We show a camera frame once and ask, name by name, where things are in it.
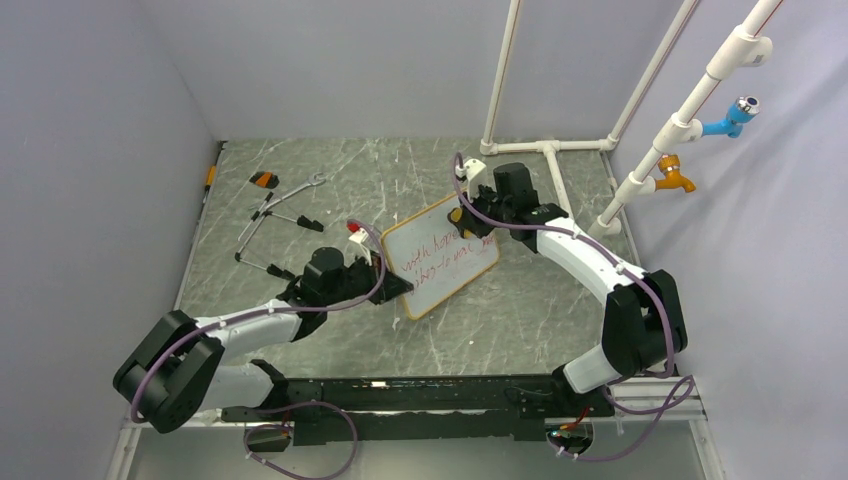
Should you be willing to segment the yellow framed whiteboard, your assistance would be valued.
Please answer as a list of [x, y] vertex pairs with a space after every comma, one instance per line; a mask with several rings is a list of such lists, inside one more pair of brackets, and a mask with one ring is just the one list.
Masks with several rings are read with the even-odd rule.
[[387, 264], [413, 289], [401, 296], [406, 315], [418, 320], [490, 270], [500, 259], [493, 234], [464, 235], [449, 222], [460, 206], [448, 196], [387, 229], [381, 236]]

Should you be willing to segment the yellow whiteboard eraser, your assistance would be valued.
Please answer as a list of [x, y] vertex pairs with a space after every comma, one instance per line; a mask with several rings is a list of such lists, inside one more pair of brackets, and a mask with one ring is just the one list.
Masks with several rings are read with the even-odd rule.
[[469, 215], [461, 207], [453, 208], [447, 215], [450, 224], [457, 230], [459, 236], [463, 239], [469, 239], [475, 236], [469, 226], [472, 222], [469, 220]]

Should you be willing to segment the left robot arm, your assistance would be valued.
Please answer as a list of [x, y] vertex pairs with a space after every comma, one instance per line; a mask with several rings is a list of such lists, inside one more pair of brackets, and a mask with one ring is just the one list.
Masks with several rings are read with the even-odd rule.
[[262, 359], [241, 366], [228, 360], [303, 340], [331, 312], [365, 301], [380, 305], [414, 289], [377, 252], [347, 264], [333, 247], [314, 251], [301, 274], [286, 271], [283, 277], [283, 292], [252, 309], [197, 318], [182, 310], [164, 314], [112, 380], [132, 420], [169, 433], [212, 409], [242, 408], [275, 419], [291, 402], [285, 375]]

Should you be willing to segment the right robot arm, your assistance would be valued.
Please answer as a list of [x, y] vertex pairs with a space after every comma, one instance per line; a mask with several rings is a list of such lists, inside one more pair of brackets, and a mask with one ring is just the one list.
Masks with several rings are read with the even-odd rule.
[[601, 304], [598, 343], [559, 367], [564, 378], [551, 388], [557, 411], [574, 415], [590, 392], [629, 379], [675, 358], [688, 345], [688, 334], [674, 278], [664, 270], [646, 271], [613, 253], [584, 232], [562, 207], [543, 203], [529, 169], [522, 163], [500, 165], [494, 183], [484, 184], [486, 165], [456, 155], [451, 162], [459, 207], [449, 222], [464, 236], [488, 236], [502, 228], [512, 239], [563, 268]]

